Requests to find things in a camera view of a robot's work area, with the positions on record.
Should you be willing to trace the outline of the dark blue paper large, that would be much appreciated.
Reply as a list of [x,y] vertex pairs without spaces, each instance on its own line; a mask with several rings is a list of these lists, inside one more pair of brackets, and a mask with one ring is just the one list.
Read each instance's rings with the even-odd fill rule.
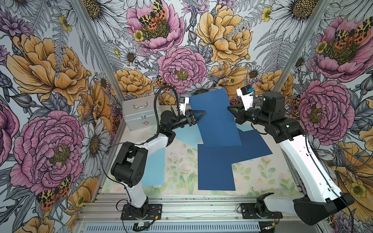
[[267,146],[261,135],[255,131],[242,131],[238,129],[241,146],[232,147],[232,163],[243,162],[255,158],[271,155],[272,151]]

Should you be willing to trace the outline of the dark blue paper sheet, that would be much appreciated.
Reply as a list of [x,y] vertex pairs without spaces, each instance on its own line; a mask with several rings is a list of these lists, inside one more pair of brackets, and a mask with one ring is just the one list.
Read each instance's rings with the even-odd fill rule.
[[198,145],[198,189],[236,190],[229,147]]

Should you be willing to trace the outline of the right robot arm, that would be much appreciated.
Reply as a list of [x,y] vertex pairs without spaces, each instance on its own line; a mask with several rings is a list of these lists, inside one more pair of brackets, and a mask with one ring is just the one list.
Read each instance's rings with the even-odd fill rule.
[[285,98],[278,92],[266,92],[261,107],[255,108],[253,88],[237,89],[242,104],[228,107],[236,123],[247,121],[261,125],[280,146],[287,164],[300,183],[301,197],[282,197],[273,192],[263,194],[255,204],[242,204],[244,218],[280,218],[282,214],[297,215],[307,225],[349,207],[355,202],[349,193],[343,193],[332,181],[311,150],[307,134],[294,118],[285,116]]

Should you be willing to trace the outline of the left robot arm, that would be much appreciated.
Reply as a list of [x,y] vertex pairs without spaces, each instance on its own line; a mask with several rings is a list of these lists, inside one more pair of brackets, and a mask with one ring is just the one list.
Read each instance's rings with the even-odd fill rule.
[[184,114],[177,116],[173,111],[164,111],[155,136],[138,144],[123,143],[110,171],[115,181],[125,187],[129,198],[129,203],[122,210],[122,220],[143,220],[161,216],[162,205],[149,205],[149,198],[141,185],[147,158],[173,142],[176,136],[174,129],[196,125],[205,114],[203,110],[187,109]]

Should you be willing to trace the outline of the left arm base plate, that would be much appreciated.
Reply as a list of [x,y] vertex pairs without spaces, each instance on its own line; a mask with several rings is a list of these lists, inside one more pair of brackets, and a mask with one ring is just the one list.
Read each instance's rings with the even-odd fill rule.
[[141,208],[125,205],[121,220],[159,220],[161,219],[163,205],[160,203],[144,204]]

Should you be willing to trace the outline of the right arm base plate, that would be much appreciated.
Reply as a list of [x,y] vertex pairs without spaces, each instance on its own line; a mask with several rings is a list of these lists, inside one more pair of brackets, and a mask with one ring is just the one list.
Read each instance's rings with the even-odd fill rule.
[[238,210],[243,219],[281,219],[281,212],[271,212],[265,206],[258,203],[242,203]]

